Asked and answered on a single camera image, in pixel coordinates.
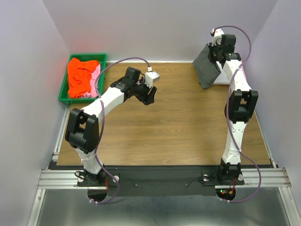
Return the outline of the grey t shirt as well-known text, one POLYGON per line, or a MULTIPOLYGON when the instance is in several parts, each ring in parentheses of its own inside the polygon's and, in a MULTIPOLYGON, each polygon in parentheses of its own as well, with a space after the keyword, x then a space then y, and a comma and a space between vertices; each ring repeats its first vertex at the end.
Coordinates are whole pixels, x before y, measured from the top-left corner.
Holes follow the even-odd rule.
POLYGON ((196 59, 192 62, 202 89, 213 86, 215 80, 221 74, 221 70, 217 63, 213 63, 209 60, 209 53, 209 47, 205 45, 196 59))

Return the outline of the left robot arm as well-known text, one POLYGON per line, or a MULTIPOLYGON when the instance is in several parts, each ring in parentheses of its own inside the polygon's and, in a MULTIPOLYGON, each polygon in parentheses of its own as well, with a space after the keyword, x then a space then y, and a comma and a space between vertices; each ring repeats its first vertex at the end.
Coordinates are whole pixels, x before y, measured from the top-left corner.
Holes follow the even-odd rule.
POLYGON ((136 97, 144 105, 153 104, 157 91, 154 83, 159 79, 160 75, 151 68, 142 74, 140 70, 128 67, 125 75, 113 82, 100 98, 81 109, 70 111, 65 140, 78 153, 84 166, 84 173, 77 174, 77 178, 95 186, 104 182, 105 171, 96 154, 105 116, 131 97, 136 97))

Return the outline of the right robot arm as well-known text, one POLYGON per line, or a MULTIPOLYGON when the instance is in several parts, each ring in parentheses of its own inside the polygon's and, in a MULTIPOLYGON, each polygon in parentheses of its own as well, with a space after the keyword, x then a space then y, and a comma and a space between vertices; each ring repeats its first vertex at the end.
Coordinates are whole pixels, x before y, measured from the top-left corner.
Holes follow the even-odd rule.
POLYGON ((208 58, 219 63, 229 82, 228 100, 225 117, 228 125, 227 140, 220 166, 216 172, 217 180, 226 184, 242 181, 241 145, 244 131, 252 118, 259 94, 249 86, 240 54, 235 52, 236 36, 225 34, 222 29, 212 31, 213 40, 208 44, 208 58))

